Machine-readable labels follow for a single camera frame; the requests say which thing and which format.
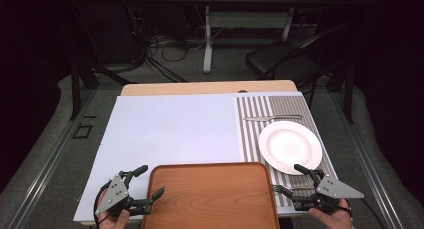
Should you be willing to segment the black metal stand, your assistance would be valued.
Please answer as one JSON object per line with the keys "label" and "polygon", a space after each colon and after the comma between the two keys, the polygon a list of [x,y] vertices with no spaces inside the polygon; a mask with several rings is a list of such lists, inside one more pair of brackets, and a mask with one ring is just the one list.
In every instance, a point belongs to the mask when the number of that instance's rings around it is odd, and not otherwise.
{"label": "black metal stand", "polygon": [[71,89],[72,89],[72,114],[70,119],[74,120],[82,108],[80,82],[89,90],[95,90],[100,85],[95,73],[100,73],[106,77],[125,86],[130,84],[130,81],[112,72],[106,67],[95,63],[92,60],[81,57],[74,60],[71,66]]}

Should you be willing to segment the white round plate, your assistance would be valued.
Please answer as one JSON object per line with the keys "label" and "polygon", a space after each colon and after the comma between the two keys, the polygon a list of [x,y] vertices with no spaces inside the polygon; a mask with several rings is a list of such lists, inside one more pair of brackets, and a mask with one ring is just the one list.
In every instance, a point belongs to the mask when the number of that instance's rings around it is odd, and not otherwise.
{"label": "white round plate", "polygon": [[269,165],[289,175],[301,175],[295,164],[316,169],[323,154],[318,137],[305,126],[291,121],[267,125],[259,135],[258,147]]}

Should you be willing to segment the metal floor rail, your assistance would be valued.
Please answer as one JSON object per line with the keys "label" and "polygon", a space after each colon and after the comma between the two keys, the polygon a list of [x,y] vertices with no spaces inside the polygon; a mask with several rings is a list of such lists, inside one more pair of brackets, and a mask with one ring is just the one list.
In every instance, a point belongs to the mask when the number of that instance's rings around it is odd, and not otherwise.
{"label": "metal floor rail", "polygon": [[352,124],[344,114],[344,103],[338,93],[331,93],[330,98],[336,107],[337,113],[342,121],[344,128],[347,130],[354,148],[355,156],[361,166],[368,185],[372,191],[373,197],[382,213],[387,229],[404,229],[404,226],[394,209],[393,203],[380,180],[375,167],[367,153],[365,145],[362,142],[355,125]]}
{"label": "metal floor rail", "polygon": [[[52,120],[17,175],[0,194],[0,229],[91,229],[74,220],[110,110],[95,106],[107,95],[89,90],[82,109],[69,118],[68,101],[59,103]],[[82,124],[92,125],[87,139],[73,139]]]}

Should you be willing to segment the brown wooden tray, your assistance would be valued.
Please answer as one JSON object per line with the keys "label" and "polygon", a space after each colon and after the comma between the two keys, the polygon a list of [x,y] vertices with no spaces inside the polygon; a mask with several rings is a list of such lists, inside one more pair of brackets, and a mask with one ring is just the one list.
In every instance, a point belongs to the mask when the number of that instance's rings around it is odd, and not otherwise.
{"label": "brown wooden tray", "polygon": [[161,165],[148,193],[164,188],[143,229],[280,229],[261,163]]}

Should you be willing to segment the striped woven placemat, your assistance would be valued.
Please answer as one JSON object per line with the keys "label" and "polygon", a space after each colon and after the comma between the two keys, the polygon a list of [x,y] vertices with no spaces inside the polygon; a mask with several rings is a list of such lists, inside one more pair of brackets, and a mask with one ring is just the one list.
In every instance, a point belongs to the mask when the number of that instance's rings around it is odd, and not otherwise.
{"label": "striped woven placemat", "polygon": [[[299,123],[311,130],[319,139],[322,146],[322,160],[316,169],[334,176],[336,174],[328,153],[323,145],[318,129],[304,97],[299,93],[286,95],[248,95],[238,96],[235,99],[236,115],[238,117],[239,132],[243,160],[246,162],[261,162],[269,170],[272,184],[284,187],[313,186],[313,181],[308,175],[289,175],[274,169],[262,157],[258,139],[261,131],[269,124],[278,121],[291,121]],[[273,116],[273,115],[301,115],[301,120],[280,119],[267,122],[245,121],[244,117]],[[307,196],[313,190],[293,190],[295,194]]]}

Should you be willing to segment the person's left hand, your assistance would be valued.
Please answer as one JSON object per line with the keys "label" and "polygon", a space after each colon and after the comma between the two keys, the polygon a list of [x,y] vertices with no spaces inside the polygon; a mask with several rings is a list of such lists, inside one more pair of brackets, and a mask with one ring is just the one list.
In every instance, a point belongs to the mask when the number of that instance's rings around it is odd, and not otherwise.
{"label": "person's left hand", "polygon": [[125,229],[130,213],[122,210],[118,217],[112,217],[107,211],[98,216],[98,229]]}

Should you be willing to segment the silver fork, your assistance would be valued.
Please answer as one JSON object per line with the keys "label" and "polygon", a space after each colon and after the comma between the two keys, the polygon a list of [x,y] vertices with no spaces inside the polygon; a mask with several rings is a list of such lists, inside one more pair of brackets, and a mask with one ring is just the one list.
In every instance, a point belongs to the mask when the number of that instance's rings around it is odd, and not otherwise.
{"label": "silver fork", "polygon": [[282,193],[283,191],[293,191],[293,190],[315,190],[313,186],[295,186],[295,187],[284,187],[283,185],[272,185],[272,189],[275,192]]}

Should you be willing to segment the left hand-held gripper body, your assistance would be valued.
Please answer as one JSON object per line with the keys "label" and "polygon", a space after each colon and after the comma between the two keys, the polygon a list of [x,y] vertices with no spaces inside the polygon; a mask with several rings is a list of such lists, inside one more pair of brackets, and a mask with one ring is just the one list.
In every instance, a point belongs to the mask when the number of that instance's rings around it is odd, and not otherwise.
{"label": "left hand-held gripper body", "polygon": [[122,210],[127,210],[131,216],[147,215],[151,212],[148,199],[134,199],[130,196],[129,186],[124,184],[124,171],[117,173],[108,183],[103,198],[98,199],[94,215],[99,216],[107,211],[111,216],[118,216]]}

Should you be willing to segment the silver table knife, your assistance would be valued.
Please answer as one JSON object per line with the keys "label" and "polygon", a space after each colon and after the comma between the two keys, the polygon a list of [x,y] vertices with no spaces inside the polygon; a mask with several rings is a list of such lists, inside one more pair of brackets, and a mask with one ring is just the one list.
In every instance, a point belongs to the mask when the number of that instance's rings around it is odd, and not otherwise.
{"label": "silver table knife", "polygon": [[295,119],[301,120],[301,115],[273,115],[273,116],[257,116],[257,117],[244,117],[245,121],[254,121],[254,122],[267,122],[271,120],[280,120],[280,119]]}

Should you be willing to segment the black folding chair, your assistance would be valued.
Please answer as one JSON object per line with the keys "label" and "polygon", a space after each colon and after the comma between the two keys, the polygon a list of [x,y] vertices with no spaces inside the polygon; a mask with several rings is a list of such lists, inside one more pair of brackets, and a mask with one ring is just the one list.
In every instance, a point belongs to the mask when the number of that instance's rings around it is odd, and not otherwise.
{"label": "black folding chair", "polygon": [[291,80],[297,87],[302,87],[341,64],[338,61],[325,65],[318,56],[349,29],[350,25],[344,23],[314,35],[298,46],[277,41],[248,53],[245,62],[260,80]]}

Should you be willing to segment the black square floor frame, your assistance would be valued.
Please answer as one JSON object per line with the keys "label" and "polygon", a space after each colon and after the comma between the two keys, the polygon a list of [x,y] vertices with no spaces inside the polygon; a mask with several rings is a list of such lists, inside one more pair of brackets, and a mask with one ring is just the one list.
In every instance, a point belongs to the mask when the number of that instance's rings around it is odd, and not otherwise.
{"label": "black square floor frame", "polygon": [[80,123],[73,132],[73,139],[87,139],[93,129],[92,125]]}

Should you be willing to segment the person's right hand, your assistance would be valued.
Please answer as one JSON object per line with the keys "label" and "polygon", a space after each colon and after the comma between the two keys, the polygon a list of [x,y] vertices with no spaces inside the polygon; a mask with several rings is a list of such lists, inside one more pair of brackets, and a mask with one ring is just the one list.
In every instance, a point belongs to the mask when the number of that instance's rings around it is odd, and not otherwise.
{"label": "person's right hand", "polygon": [[340,199],[338,205],[342,210],[333,214],[326,214],[316,208],[311,208],[308,213],[326,226],[326,229],[352,229],[353,222],[349,214],[349,204],[346,199]]}

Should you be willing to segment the white table sheet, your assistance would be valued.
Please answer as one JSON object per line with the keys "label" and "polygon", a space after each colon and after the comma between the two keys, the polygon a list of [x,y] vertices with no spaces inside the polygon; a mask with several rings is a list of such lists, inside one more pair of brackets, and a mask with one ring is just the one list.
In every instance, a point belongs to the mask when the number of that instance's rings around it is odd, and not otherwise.
{"label": "white table sheet", "polygon": [[120,171],[142,165],[153,169],[158,165],[246,162],[235,99],[288,93],[299,92],[119,96],[74,220],[85,225],[94,222],[98,191]]}

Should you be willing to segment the white desk with metal legs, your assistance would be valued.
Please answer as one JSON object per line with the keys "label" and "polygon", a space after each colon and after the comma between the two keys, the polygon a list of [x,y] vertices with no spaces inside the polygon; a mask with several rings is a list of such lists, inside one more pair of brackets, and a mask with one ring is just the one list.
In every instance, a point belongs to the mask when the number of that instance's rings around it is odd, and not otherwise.
{"label": "white desk with metal legs", "polygon": [[281,39],[287,40],[293,19],[294,8],[286,12],[217,12],[205,7],[205,55],[203,72],[212,69],[212,28],[274,28],[282,29]]}

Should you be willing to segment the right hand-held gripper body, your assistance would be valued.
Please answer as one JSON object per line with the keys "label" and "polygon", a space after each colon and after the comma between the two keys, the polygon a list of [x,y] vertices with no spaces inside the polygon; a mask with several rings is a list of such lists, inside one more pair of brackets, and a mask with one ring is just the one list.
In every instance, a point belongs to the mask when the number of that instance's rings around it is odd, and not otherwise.
{"label": "right hand-held gripper body", "polygon": [[308,211],[316,208],[324,213],[333,213],[339,210],[341,199],[363,199],[364,194],[345,184],[331,175],[325,175],[313,186],[313,193],[307,197],[293,197],[296,211]]}

